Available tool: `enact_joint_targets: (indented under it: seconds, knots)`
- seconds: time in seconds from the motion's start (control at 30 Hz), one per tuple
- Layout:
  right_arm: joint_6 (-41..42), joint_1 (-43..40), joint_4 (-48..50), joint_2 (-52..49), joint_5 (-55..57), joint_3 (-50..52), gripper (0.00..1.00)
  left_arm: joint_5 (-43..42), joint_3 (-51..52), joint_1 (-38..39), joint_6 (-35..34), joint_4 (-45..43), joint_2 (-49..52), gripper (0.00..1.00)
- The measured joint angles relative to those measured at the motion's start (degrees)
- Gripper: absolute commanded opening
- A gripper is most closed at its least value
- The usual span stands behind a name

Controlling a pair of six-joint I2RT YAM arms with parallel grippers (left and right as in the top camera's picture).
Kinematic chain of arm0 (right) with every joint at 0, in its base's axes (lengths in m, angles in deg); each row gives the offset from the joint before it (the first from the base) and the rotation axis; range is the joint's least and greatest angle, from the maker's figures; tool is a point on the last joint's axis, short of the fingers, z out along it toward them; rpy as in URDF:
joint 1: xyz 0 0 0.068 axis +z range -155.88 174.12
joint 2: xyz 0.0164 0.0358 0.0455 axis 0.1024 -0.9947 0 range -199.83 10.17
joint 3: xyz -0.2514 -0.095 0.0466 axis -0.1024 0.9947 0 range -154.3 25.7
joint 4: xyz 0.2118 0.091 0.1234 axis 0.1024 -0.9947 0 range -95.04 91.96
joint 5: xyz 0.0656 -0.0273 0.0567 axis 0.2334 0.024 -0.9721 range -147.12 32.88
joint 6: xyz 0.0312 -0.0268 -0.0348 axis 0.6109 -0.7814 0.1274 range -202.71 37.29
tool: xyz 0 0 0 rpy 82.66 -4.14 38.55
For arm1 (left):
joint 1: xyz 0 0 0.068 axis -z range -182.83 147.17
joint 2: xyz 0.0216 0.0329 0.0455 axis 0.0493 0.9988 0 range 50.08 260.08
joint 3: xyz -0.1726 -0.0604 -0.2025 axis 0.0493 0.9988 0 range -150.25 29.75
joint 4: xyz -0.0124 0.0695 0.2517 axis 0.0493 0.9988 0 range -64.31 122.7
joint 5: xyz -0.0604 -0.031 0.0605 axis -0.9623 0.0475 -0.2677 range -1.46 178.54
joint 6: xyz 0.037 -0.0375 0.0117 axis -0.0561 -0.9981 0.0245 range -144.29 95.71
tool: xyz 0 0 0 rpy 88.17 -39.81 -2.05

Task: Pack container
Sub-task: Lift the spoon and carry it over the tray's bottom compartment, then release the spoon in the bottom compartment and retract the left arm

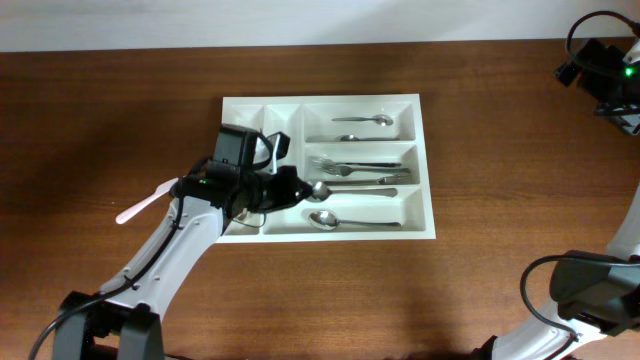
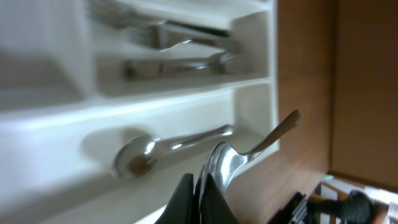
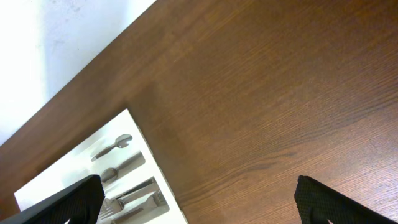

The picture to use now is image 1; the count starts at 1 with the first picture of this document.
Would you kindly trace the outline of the large silver spoon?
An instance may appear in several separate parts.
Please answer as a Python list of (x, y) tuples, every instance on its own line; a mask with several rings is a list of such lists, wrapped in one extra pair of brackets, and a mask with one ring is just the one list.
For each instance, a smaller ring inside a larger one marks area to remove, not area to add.
[(320, 181), (313, 183), (311, 189), (312, 193), (307, 198), (307, 201), (315, 203), (326, 201), (332, 195), (363, 195), (393, 198), (398, 194), (396, 188), (335, 190), (330, 188), (325, 182)]

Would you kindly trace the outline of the silver fork diagonal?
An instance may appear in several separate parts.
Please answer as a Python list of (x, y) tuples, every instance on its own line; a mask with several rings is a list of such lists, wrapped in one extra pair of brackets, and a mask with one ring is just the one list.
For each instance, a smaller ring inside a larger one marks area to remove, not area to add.
[(357, 163), (357, 162), (335, 162), (325, 157), (309, 157), (308, 160), (317, 166), (335, 166), (335, 165), (347, 165), (347, 166), (362, 166), (362, 167), (376, 167), (376, 168), (399, 168), (401, 163)]

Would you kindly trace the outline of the silver fork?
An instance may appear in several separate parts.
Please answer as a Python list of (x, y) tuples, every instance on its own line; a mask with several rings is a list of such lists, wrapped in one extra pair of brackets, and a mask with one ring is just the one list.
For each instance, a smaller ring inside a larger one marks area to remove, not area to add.
[(317, 169), (324, 173), (338, 177), (348, 177), (356, 172), (381, 174), (409, 174), (411, 172), (409, 168), (362, 167), (349, 166), (345, 164), (318, 165)]

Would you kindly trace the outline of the pink plastic knife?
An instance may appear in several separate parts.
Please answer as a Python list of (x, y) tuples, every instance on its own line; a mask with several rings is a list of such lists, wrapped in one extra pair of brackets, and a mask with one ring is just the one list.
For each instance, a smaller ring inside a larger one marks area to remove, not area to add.
[(133, 217), (135, 217), (137, 214), (139, 214), (142, 210), (144, 210), (148, 205), (150, 205), (151, 203), (153, 203), (154, 201), (156, 201), (160, 197), (162, 197), (165, 194), (167, 194), (169, 192), (169, 190), (177, 182), (178, 182), (178, 179), (177, 178), (173, 178), (173, 179), (170, 179), (168, 181), (165, 181), (165, 182), (159, 184), (155, 188), (154, 192), (151, 195), (149, 195), (148, 197), (142, 199), (141, 201), (137, 202), (136, 204), (132, 205), (131, 207), (129, 207), (129, 208), (125, 209), (124, 211), (122, 211), (121, 213), (119, 213), (115, 218), (115, 222), (118, 225), (122, 225), (122, 224), (128, 222)]

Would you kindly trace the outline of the small silver spoon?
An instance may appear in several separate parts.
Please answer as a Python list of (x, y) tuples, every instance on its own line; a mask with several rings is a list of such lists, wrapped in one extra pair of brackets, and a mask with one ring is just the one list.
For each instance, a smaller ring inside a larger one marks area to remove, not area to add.
[(358, 142), (358, 141), (399, 141), (398, 137), (358, 137), (353, 134), (340, 135), (335, 138), (335, 141), (338, 142)]
[(388, 127), (388, 126), (392, 126), (394, 124), (394, 120), (385, 114), (377, 114), (374, 116), (370, 116), (370, 117), (337, 117), (337, 118), (332, 118), (333, 122), (366, 122), (366, 121), (370, 121), (373, 122), (377, 125), (380, 126), (384, 126), (384, 127)]

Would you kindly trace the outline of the silver fork tines down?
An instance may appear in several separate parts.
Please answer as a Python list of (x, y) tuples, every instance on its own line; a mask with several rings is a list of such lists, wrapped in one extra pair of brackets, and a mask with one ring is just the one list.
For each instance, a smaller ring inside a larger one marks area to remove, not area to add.
[(399, 174), (370, 180), (325, 181), (325, 184), (328, 186), (407, 185), (412, 181), (413, 177), (410, 174)]

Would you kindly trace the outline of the silver metal tongs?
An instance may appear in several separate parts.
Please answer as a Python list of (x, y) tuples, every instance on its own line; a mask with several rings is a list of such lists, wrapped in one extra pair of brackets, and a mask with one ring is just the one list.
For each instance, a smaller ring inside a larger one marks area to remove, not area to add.
[(233, 220), (243, 222), (247, 216), (249, 215), (249, 211), (247, 209), (243, 209), (239, 214), (237, 214)]

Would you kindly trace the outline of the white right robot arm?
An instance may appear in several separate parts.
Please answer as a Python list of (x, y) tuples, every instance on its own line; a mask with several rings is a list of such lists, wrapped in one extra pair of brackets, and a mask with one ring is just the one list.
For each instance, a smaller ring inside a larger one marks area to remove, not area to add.
[[(624, 134), (639, 133), (639, 47), (627, 52), (589, 39), (572, 49), (554, 73), (597, 99), (595, 115)], [(519, 292), (530, 318), (512, 332), (489, 338), (474, 359), (569, 359), (579, 347), (639, 329), (639, 201), (629, 211), (603, 254), (571, 250), (530, 263)]]

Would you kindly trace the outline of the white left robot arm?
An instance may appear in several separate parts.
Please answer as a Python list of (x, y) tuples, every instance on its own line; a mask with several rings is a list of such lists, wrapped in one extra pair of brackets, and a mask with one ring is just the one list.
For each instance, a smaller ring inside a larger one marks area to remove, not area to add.
[(134, 257), (94, 294), (70, 293), (58, 316), (35, 340), (36, 358), (48, 336), (55, 359), (164, 359), (161, 323), (199, 258), (242, 212), (265, 216), (296, 206), (311, 193), (291, 165), (280, 165), (290, 139), (224, 125), (212, 155), (160, 184), (120, 213), (123, 224), (170, 195), (166, 215)]

